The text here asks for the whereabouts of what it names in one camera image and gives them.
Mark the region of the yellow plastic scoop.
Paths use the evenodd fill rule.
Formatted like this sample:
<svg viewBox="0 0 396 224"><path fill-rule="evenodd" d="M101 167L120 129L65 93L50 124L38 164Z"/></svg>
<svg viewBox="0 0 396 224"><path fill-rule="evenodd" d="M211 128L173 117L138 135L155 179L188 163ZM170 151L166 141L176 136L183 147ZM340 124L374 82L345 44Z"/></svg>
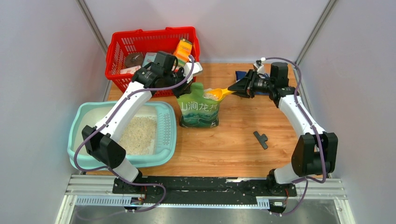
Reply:
<svg viewBox="0 0 396 224"><path fill-rule="evenodd" d="M232 93L234 93L234 91L230 91L228 89L208 89L204 91L203 97L214 101L221 101L226 96L231 95Z"/></svg>

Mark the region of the green litter bag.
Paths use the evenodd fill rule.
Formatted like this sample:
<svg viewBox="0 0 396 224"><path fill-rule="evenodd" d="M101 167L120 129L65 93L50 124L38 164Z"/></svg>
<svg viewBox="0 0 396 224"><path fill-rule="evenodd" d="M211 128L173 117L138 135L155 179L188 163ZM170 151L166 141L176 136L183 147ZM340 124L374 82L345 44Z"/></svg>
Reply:
<svg viewBox="0 0 396 224"><path fill-rule="evenodd" d="M206 98L202 83L191 84L190 93L177 98L181 110L179 125L185 128L213 128L219 125L220 101L213 95Z"/></svg>

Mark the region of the black bag clip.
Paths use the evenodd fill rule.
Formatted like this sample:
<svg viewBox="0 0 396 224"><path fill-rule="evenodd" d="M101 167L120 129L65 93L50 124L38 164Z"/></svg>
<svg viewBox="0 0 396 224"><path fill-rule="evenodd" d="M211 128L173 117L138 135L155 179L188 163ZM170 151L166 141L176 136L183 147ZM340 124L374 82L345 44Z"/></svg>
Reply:
<svg viewBox="0 0 396 224"><path fill-rule="evenodd" d="M264 150L268 149L267 141L268 137L265 134L259 134L257 131L253 132L253 135L256 137L260 145L263 147Z"/></svg>

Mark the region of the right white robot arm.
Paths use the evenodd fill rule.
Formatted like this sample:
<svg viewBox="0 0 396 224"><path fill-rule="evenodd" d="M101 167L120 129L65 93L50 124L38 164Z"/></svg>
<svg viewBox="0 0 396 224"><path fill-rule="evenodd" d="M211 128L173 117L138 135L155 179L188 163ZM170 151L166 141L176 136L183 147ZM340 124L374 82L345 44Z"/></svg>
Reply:
<svg viewBox="0 0 396 224"><path fill-rule="evenodd" d="M313 179L335 170L338 137L327 132L309 114L296 87L289 85L289 66L286 62L273 62L268 78L261 77L263 66L249 70L246 75L228 87L233 95L253 98L257 93L267 93L275 106L287 117L298 141L291 156L291 162L269 173L267 191L276 196L285 189L285 184Z"/></svg>

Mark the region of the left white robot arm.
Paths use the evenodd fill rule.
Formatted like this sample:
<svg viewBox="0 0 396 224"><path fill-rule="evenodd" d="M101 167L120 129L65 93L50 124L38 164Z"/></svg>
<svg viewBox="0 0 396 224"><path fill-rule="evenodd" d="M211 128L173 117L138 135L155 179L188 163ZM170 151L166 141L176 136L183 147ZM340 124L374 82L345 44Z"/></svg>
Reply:
<svg viewBox="0 0 396 224"><path fill-rule="evenodd" d="M139 170L128 161L126 150L118 141L130 120L156 92L172 90L175 94L184 94L192 83L194 57L189 55L187 62L191 64L190 68L179 67L176 56L157 52L153 62L134 72L127 90L109 113L94 126L83 128L83 142L76 153L84 147L91 157L124 181L130 193L140 192L143 182L138 178Z"/></svg>

